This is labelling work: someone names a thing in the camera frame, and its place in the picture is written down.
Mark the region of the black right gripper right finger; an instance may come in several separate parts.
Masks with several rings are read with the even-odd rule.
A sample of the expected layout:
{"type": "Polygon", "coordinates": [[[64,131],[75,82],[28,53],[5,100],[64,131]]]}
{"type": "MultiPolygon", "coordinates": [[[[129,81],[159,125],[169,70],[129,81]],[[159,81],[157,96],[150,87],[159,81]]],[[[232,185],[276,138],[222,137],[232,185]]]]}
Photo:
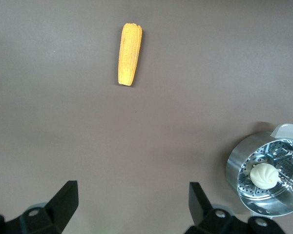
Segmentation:
{"type": "Polygon", "coordinates": [[[228,211],[213,208],[200,183],[190,182],[188,207],[194,225],[187,234],[283,234],[283,229],[273,220],[252,216],[243,222],[228,211]]]}

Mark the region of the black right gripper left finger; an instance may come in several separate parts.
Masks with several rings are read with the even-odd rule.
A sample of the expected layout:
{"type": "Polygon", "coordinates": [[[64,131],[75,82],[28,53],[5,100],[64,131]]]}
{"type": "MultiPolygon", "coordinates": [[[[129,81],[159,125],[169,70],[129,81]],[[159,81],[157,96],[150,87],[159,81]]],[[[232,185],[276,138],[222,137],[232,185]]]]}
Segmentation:
{"type": "Polygon", "coordinates": [[[5,221],[0,234],[61,234],[78,207],[78,182],[66,182],[47,203],[35,204],[20,216],[5,221]]]}

